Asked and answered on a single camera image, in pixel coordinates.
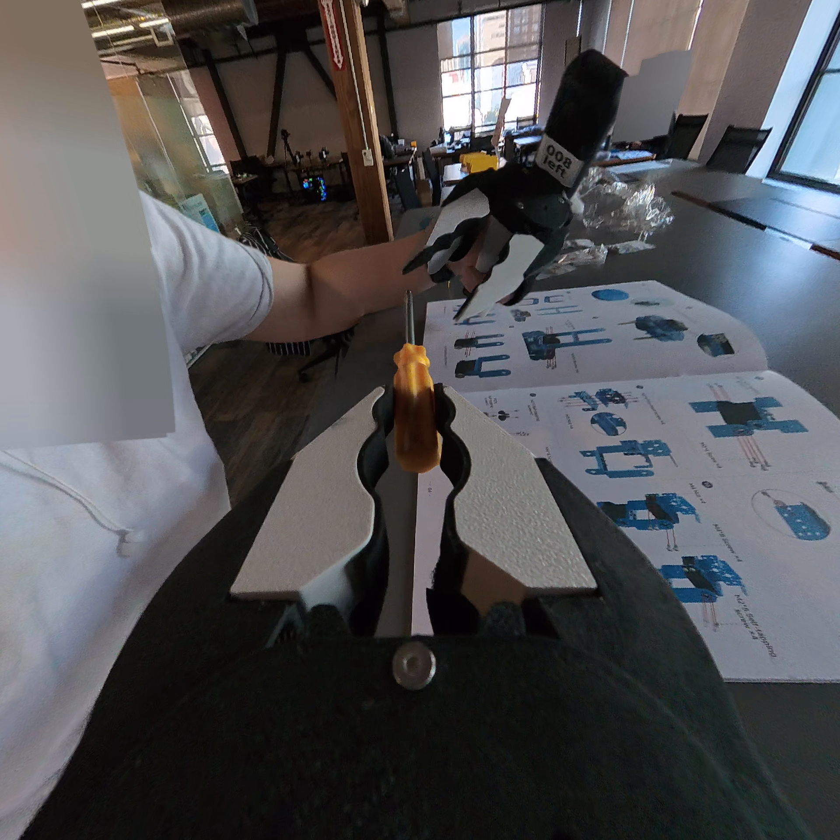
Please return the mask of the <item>dark desk cover panel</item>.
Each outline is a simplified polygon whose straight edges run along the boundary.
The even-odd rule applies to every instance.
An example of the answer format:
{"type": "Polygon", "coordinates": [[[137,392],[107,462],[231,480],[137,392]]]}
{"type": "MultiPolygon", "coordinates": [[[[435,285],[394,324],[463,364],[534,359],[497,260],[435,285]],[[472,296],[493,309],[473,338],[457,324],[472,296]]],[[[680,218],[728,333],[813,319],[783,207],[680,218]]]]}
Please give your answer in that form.
{"type": "Polygon", "coordinates": [[[752,228],[795,239],[807,244],[810,250],[839,259],[837,215],[769,197],[712,202],[683,191],[674,190],[671,194],[752,228]]]}

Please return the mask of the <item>large side window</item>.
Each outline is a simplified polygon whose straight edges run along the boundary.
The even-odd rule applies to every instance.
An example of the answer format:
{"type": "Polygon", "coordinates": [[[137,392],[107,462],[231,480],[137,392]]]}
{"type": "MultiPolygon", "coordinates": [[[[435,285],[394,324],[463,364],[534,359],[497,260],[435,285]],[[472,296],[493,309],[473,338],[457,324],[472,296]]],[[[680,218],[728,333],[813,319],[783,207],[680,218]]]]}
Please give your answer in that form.
{"type": "Polygon", "coordinates": [[[838,194],[839,2],[812,2],[768,110],[775,181],[838,194]]]}

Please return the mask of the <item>crumpled clear plastic bag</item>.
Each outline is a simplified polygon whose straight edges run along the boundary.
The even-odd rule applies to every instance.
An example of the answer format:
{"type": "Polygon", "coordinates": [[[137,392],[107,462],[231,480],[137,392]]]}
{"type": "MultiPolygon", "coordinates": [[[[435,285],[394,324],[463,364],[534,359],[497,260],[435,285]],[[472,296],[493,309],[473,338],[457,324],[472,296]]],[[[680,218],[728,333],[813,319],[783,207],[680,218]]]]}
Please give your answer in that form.
{"type": "Polygon", "coordinates": [[[591,168],[578,185],[583,225],[610,233],[645,238],[675,220],[670,205],[652,183],[626,183],[606,168],[591,168]]]}

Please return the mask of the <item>person's left forearm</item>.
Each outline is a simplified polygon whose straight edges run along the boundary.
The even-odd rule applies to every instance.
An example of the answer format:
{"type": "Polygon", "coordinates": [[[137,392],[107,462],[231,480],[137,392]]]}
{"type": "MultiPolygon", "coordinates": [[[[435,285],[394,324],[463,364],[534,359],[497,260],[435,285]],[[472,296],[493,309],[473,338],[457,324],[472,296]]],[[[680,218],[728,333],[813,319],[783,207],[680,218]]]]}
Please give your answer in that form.
{"type": "Polygon", "coordinates": [[[427,239],[422,231],[310,264],[269,258],[273,302],[246,339],[265,343],[318,340],[351,329],[367,314],[400,307],[406,291],[418,295],[433,286],[424,266],[403,273],[427,239]]]}

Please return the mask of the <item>striped office chair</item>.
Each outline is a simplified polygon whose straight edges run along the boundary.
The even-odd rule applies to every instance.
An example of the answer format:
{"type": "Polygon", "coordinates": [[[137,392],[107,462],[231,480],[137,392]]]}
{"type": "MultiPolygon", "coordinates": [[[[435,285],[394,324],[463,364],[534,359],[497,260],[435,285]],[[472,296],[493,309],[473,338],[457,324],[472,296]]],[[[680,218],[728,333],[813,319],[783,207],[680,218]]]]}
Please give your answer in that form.
{"type": "Polygon", "coordinates": [[[308,372],[328,361],[334,361],[333,376],[338,376],[341,360],[346,358],[349,352],[354,333],[355,327],[351,327],[315,340],[290,343],[267,342],[266,348],[271,354],[282,358],[293,356],[307,358],[308,361],[297,371],[298,381],[307,383],[311,380],[308,372]]]}

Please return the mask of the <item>red hanging sign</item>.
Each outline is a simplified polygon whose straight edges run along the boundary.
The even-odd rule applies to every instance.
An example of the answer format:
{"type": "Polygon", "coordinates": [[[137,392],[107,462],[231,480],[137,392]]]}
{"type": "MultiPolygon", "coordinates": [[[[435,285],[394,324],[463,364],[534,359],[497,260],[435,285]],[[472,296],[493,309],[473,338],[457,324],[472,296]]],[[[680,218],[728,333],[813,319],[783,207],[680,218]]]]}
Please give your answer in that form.
{"type": "Polygon", "coordinates": [[[340,5],[336,6],[333,0],[323,0],[318,1],[318,6],[332,67],[341,72],[345,69],[346,59],[340,25],[340,5]]]}

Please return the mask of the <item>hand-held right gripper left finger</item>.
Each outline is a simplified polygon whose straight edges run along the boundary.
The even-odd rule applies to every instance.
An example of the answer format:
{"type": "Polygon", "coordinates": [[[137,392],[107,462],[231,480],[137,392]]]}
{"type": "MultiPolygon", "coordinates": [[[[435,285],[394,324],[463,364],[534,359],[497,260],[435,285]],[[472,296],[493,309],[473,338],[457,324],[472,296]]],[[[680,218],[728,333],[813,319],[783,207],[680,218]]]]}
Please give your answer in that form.
{"type": "Polygon", "coordinates": [[[231,596],[378,620],[387,537],[375,489],[387,470],[386,437],[387,388],[378,386],[295,455],[231,596]]]}

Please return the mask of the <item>blue printed instruction manual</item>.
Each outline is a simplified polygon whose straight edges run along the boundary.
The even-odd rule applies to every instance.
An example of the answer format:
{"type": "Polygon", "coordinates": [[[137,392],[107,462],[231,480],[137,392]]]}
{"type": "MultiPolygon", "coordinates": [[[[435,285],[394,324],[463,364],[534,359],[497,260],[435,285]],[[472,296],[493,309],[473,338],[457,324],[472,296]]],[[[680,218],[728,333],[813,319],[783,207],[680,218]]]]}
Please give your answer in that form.
{"type": "Polygon", "coordinates": [[[436,382],[642,550],[725,679],[837,682],[838,418],[726,313],[658,284],[427,305],[436,382]]]}

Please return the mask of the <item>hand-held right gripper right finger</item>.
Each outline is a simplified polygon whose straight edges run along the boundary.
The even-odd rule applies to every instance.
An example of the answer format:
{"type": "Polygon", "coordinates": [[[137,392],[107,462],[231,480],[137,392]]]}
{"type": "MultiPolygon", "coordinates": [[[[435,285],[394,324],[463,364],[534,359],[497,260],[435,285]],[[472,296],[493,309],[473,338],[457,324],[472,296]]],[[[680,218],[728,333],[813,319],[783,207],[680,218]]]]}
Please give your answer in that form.
{"type": "Polygon", "coordinates": [[[595,578],[531,451],[451,386],[436,388],[452,484],[436,587],[466,599],[591,594],[595,578]]]}

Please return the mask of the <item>person's white shirt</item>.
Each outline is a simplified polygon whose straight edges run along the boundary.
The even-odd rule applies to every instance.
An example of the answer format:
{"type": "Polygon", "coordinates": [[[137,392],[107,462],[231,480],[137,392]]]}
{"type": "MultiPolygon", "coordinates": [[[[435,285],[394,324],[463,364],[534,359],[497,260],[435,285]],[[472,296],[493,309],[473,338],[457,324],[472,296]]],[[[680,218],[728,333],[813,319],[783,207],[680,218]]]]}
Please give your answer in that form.
{"type": "Polygon", "coordinates": [[[185,356],[263,321],[274,301],[270,264],[145,192],[140,200],[175,431],[2,451],[2,838],[19,838],[49,797],[142,611],[230,509],[185,356]]]}

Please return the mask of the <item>gridded end window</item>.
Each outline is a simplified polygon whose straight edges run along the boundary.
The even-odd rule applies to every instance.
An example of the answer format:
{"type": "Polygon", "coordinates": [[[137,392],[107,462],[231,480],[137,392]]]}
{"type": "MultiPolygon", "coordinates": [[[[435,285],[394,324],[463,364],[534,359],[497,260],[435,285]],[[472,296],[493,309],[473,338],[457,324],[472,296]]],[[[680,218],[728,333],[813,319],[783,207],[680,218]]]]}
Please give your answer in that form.
{"type": "Polygon", "coordinates": [[[443,129],[474,134],[534,125],[544,6],[503,8],[436,26],[443,129]]]}

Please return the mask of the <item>dark grey desk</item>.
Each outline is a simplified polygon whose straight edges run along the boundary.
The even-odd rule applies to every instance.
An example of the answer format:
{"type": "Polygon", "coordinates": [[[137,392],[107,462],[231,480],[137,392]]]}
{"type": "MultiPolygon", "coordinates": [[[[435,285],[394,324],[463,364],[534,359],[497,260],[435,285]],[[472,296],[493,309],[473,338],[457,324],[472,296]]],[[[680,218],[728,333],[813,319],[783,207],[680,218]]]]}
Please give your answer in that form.
{"type": "MultiPolygon", "coordinates": [[[[716,202],[772,193],[742,175],[661,171],[657,192],[678,191],[716,202]]],[[[727,312],[761,342],[769,367],[838,412],[838,260],[762,233],[681,197],[666,198],[675,221],[652,250],[608,257],[538,288],[658,280],[727,312]]],[[[392,380],[392,356],[403,338],[400,309],[364,318],[338,380],[318,387],[318,404],[301,442],[307,444],[371,389],[392,380]]],[[[411,629],[416,479],[391,466],[379,488],[391,546],[389,584],[377,630],[411,629]]],[[[749,736],[772,776],[815,837],[838,838],[838,685],[728,684],[749,736]]]]}

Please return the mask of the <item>orange handle screwdriver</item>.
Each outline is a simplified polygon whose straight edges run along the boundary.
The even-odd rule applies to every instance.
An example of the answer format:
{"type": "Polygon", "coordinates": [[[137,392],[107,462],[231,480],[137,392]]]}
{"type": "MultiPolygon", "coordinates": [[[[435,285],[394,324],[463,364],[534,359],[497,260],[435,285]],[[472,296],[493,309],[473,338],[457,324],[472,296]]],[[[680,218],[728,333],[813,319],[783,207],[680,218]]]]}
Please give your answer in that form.
{"type": "Polygon", "coordinates": [[[405,341],[394,355],[395,457],[405,471],[423,474],[437,467],[441,439],[436,426],[434,382],[423,345],[415,342],[413,293],[404,298],[405,341]]]}

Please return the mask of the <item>black office chair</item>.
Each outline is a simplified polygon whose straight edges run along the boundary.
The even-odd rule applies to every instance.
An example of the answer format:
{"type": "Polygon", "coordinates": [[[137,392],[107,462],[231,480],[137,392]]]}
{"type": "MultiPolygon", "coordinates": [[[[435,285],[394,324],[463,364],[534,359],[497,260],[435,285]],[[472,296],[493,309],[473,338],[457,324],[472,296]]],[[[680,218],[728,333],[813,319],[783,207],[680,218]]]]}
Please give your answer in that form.
{"type": "Polygon", "coordinates": [[[701,131],[706,125],[708,114],[679,114],[668,135],[665,158],[686,160],[689,158],[701,131]]]}
{"type": "Polygon", "coordinates": [[[715,172],[745,175],[762,150],[772,129],[729,125],[711,153],[706,168],[715,172]]]}

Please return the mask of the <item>small clear parts bags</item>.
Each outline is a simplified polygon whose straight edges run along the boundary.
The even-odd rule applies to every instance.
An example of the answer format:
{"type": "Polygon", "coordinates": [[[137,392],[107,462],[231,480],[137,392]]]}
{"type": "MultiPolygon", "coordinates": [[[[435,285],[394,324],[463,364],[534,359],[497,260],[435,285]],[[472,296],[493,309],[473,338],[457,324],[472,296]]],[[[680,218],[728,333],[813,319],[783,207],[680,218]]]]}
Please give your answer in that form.
{"type": "Polygon", "coordinates": [[[654,248],[654,244],[636,239],[612,245],[596,245],[589,239],[573,239],[541,270],[539,277],[559,277],[579,267],[602,266],[610,254],[623,256],[654,248]]]}

